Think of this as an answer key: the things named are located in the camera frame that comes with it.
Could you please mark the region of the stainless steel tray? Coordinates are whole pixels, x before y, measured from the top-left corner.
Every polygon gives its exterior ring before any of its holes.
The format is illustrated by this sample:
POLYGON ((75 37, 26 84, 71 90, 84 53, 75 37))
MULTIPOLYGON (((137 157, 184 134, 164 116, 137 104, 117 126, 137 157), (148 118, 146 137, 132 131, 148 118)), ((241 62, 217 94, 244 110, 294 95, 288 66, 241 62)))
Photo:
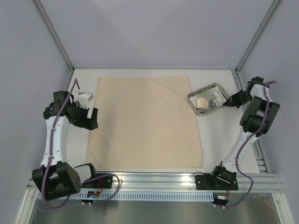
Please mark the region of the stainless steel tray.
POLYGON ((198 109, 198 108, 195 108, 193 106, 192 102, 189 100, 189 98, 192 97, 192 96, 197 97, 197 94, 199 92, 204 91, 204 90, 210 90, 211 88, 214 88, 214 87, 218 87, 220 89, 220 91, 222 92, 222 94, 224 95, 225 99, 228 100, 228 98, 229 98, 228 93, 225 91, 225 89, 219 83, 212 83, 212 84, 210 84, 206 87, 203 87, 199 90, 193 91, 193 92, 191 92, 187 95, 187 101, 188 101, 190 107, 192 108, 192 110, 194 111, 194 113, 197 116, 204 116, 204 115, 209 114, 209 113, 211 113, 211 112, 213 112, 213 111, 215 111, 215 110, 217 110, 217 109, 219 109, 223 106, 223 104, 220 104, 220 106, 215 108, 215 109, 210 109, 210 108, 209 109, 198 109))

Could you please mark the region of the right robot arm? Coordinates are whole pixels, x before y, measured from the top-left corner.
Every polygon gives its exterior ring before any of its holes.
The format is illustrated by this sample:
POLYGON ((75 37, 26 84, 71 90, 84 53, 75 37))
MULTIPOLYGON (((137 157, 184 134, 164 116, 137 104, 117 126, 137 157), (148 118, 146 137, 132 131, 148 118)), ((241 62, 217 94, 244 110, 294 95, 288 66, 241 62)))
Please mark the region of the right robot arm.
POLYGON ((279 109, 280 104, 270 98, 270 85, 274 81, 264 82, 261 77, 252 78, 246 87, 238 93, 230 96, 224 106, 239 108, 248 103, 240 120, 241 130, 237 141, 227 157, 216 166, 211 174, 211 185, 221 189, 225 185, 231 185, 236 181, 236 174, 241 173, 239 165, 249 148, 259 137, 266 134, 279 109))

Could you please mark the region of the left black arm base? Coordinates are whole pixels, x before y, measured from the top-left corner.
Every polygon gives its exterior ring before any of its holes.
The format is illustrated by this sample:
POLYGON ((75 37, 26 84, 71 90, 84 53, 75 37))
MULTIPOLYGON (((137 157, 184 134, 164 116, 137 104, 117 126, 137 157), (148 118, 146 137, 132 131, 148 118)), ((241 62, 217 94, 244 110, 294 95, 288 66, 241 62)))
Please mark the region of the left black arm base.
POLYGON ((95 177, 84 181, 81 187, 89 189, 111 189, 112 182, 113 176, 111 174, 97 174, 95 177))

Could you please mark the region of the beige cloth mat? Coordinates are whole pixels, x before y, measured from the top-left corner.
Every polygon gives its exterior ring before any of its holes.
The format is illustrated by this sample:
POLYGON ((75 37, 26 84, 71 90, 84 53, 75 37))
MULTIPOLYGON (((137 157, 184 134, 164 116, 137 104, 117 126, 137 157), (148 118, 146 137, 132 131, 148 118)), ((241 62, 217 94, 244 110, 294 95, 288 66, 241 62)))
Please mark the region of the beige cloth mat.
POLYGON ((200 168, 189 78, 100 77, 87 162, 97 169, 200 168))

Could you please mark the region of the white gauze pad stack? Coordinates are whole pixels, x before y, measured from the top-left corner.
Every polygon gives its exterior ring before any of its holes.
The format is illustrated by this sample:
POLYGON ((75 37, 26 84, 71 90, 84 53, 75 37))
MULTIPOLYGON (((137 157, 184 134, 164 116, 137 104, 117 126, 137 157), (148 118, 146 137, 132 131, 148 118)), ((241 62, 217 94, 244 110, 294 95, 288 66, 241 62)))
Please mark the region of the white gauze pad stack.
POLYGON ((192 97, 189 98, 189 100, 192 102, 193 106, 195 108, 197 108, 197 106, 198 106, 198 103, 197 103, 198 98, 196 96, 192 96, 192 97))

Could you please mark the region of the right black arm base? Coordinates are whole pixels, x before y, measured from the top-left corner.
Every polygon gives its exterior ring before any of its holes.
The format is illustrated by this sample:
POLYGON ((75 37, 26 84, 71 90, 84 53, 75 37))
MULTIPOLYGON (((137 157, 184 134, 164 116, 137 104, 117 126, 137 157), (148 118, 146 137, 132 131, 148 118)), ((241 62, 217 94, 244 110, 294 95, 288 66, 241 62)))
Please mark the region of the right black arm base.
POLYGON ((231 184, 228 184, 227 182, 220 180, 218 178, 215 178, 215 180, 213 180, 211 175, 195 175, 194 178, 195 178, 196 190, 236 191, 239 189, 236 179, 231 184))

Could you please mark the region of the long needle holder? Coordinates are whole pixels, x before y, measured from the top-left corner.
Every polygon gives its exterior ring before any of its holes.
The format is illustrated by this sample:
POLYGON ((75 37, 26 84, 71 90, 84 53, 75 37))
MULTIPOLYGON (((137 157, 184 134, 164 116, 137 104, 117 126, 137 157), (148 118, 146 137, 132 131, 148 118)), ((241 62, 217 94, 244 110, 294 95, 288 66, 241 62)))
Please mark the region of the long needle holder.
POLYGON ((216 101, 215 95, 210 96, 209 106, 210 106, 210 109, 215 109, 220 106, 220 103, 218 101, 216 101))

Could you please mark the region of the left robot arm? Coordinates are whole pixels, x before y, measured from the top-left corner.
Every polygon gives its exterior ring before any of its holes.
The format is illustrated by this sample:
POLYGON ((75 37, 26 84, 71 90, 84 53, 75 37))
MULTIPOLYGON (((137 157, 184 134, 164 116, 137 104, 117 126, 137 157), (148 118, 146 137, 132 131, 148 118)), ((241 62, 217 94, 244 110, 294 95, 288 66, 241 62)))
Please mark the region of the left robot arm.
POLYGON ((47 127, 44 157, 40 168, 32 172, 32 179, 46 201, 71 196, 80 192, 82 183, 93 187, 98 181, 91 163, 72 167, 66 152, 70 125, 86 130, 98 128, 98 110, 89 105, 93 94, 78 91, 75 98, 68 91, 57 91, 53 98, 43 112, 47 127))

